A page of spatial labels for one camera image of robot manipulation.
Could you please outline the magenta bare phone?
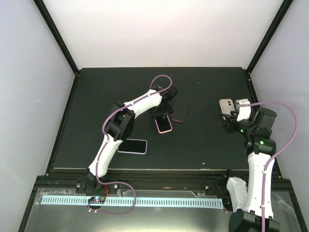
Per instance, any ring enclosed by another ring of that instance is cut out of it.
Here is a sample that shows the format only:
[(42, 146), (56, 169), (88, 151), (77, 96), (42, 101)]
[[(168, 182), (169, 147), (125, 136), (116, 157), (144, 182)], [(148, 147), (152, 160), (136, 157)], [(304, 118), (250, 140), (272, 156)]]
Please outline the magenta bare phone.
[(174, 112), (172, 114), (172, 120), (176, 122), (184, 122), (187, 108), (188, 108), (187, 100), (177, 99), (174, 104)]

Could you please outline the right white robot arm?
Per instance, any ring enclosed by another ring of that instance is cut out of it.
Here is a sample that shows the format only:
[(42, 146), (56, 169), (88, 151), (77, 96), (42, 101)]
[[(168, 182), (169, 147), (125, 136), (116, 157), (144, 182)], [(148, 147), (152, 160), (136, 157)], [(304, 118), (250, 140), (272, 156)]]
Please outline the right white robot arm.
[(229, 133), (239, 132), (245, 138), (249, 164), (249, 181), (230, 177), (219, 183), (220, 191), (230, 195), (233, 212), (228, 230), (230, 232), (278, 232), (280, 223), (274, 220), (271, 205), (271, 179), (276, 143), (270, 138), (277, 113), (259, 108), (253, 121), (246, 114), (233, 111), (220, 114), (224, 129)]

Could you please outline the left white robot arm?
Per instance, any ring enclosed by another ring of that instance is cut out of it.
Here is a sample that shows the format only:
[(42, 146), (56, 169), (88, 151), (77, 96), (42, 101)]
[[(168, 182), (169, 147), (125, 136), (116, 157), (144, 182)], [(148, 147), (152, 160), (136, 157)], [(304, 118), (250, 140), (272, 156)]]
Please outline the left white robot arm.
[(132, 134), (135, 119), (148, 112), (155, 120), (167, 119), (173, 113), (170, 101), (177, 95), (175, 85), (162, 88), (155, 85), (142, 96), (125, 103), (116, 102), (111, 114), (103, 123), (103, 142), (93, 162), (84, 172), (86, 186), (93, 193), (103, 189), (101, 177), (107, 173), (108, 166), (119, 145)]

